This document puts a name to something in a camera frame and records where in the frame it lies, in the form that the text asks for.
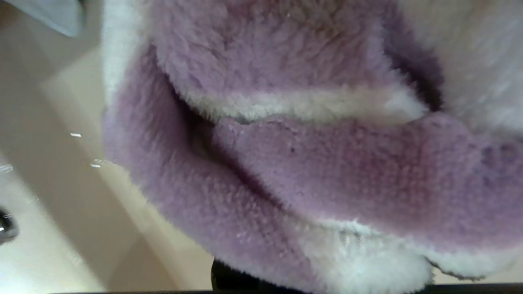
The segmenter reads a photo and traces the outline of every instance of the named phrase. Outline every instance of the purple plush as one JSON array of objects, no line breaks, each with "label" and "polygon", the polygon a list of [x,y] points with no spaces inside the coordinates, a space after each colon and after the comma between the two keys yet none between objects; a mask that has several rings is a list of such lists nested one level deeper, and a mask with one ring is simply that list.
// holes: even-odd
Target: purple plush
[{"label": "purple plush", "polygon": [[523,242],[521,14],[107,1],[107,157],[210,253],[278,285],[406,293],[431,263],[497,272]]}]

